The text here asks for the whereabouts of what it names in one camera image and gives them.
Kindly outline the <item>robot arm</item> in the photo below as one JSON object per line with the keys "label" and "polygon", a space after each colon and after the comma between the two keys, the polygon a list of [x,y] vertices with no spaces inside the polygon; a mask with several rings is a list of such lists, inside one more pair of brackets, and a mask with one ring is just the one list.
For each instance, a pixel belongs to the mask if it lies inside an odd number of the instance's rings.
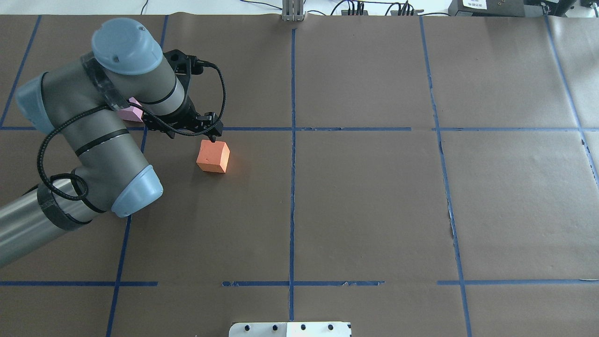
{"label": "robot arm", "polygon": [[216,64],[162,47],[140,22],[106,21],[91,51],[21,86],[22,115],[45,134],[39,184],[1,209],[1,266],[111,211],[125,218],[158,200],[163,186],[118,111],[140,109],[148,130],[173,139],[222,136],[224,107],[197,113],[189,85]]}

